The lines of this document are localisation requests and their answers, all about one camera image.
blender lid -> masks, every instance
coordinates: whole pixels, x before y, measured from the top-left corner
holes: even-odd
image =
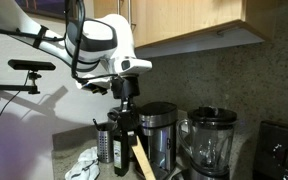
[[[195,123],[210,125],[228,125],[236,121],[236,113],[227,109],[199,107],[189,111],[188,118]]]

blender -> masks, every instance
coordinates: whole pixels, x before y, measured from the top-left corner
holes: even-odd
[[[178,121],[179,142],[190,156],[190,167],[173,180],[229,180],[229,160],[236,113],[213,107],[199,107],[188,112],[188,119]],[[187,124],[190,143],[184,139]]]

wall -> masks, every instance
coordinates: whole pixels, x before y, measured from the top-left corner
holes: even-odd
[[[64,34],[63,21],[32,17]],[[39,71],[42,78],[37,85],[41,94],[21,92],[2,114],[0,180],[52,179],[52,134],[86,126],[93,118],[106,121],[106,113],[118,106],[119,101],[113,100],[111,92],[102,96],[78,90],[70,68],[63,62],[3,35],[0,35],[0,84],[24,84],[27,72],[13,70],[7,65],[9,59],[48,61],[56,70]],[[15,93],[0,91],[0,111]]]
[[[288,0],[279,1],[271,42],[150,59],[138,105],[168,101],[179,109],[215,106],[238,114],[233,180],[250,180],[259,123],[288,123]]]

tile backsplash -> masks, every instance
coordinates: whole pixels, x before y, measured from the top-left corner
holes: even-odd
[[[183,111],[213,106],[238,115],[232,180],[251,180],[259,123],[288,123],[288,0],[280,0],[270,42],[149,59],[139,77],[140,106],[167,101]]]

cabinet door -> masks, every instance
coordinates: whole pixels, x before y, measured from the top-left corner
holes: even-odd
[[[140,0],[136,46],[229,23],[242,16],[243,0]]]
[[[119,12],[117,9],[118,2],[120,6]],[[108,14],[118,14],[118,13],[120,13],[120,15],[128,19],[128,0],[94,0],[95,18],[102,18]]]

